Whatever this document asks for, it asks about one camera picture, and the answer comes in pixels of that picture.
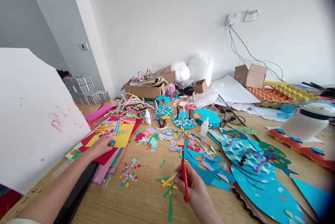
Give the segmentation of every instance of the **electrical outlet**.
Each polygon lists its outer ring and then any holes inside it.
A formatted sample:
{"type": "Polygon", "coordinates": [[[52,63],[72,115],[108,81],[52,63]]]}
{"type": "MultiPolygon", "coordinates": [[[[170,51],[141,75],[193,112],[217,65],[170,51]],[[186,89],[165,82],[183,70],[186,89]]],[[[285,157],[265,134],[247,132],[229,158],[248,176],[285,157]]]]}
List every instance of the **electrical outlet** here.
{"type": "Polygon", "coordinates": [[[239,13],[228,14],[227,20],[226,20],[226,26],[234,25],[237,21],[238,14],[239,13]]]}
{"type": "Polygon", "coordinates": [[[248,10],[247,14],[245,15],[244,22],[255,21],[258,16],[258,9],[256,10],[248,10]]]}

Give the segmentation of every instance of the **glue bottle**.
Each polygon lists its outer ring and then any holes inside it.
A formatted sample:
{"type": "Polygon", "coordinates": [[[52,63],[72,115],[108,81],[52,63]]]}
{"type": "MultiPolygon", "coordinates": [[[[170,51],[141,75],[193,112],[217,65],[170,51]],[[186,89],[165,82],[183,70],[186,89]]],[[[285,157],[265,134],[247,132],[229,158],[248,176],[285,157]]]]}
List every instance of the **glue bottle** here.
{"type": "Polygon", "coordinates": [[[151,118],[150,118],[150,113],[149,113],[148,109],[146,109],[145,118],[146,118],[146,124],[150,125],[151,124],[151,118]]]}
{"type": "Polygon", "coordinates": [[[206,136],[209,126],[209,117],[201,124],[200,135],[206,136]]]}

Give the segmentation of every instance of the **scissors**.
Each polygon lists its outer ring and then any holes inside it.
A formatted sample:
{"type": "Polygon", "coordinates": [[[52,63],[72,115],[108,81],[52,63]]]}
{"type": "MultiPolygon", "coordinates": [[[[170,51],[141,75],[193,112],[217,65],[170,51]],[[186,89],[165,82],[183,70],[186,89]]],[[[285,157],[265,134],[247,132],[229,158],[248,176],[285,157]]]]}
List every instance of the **scissors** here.
{"type": "Polygon", "coordinates": [[[184,148],[182,148],[182,156],[183,159],[181,160],[181,172],[183,175],[183,181],[185,183],[185,196],[184,196],[184,201],[188,203],[188,184],[187,184],[187,175],[186,175],[186,164],[185,164],[185,159],[184,159],[184,148]]]}

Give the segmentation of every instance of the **red paint stain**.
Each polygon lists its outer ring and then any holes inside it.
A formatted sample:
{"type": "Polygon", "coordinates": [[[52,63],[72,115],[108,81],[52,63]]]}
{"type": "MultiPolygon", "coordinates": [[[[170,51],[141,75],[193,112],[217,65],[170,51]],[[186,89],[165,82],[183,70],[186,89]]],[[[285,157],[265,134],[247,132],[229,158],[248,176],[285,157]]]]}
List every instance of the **red paint stain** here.
{"type": "Polygon", "coordinates": [[[52,113],[49,113],[49,117],[53,119],[51,122],[51,125],[55,127],[55,129],[57,129],[59,132],[63,132],[62,131],[63,122],[60,120],[58,115],[52,112],[52,113]]]}

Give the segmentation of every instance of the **orange egg carton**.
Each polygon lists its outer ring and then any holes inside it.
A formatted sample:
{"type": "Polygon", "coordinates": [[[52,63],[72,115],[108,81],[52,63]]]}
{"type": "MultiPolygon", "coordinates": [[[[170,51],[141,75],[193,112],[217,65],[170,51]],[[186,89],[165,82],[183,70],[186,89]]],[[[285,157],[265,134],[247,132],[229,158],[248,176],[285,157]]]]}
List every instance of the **orange egg carton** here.
{"type": "Polygon", "coordinates": [[[246,87],[246,89],[261,101],[260,103],[255,103],[256,106],[277,109],[280,105],[293,103],[292,99],[275,89],[249,87],[246,87]]]}

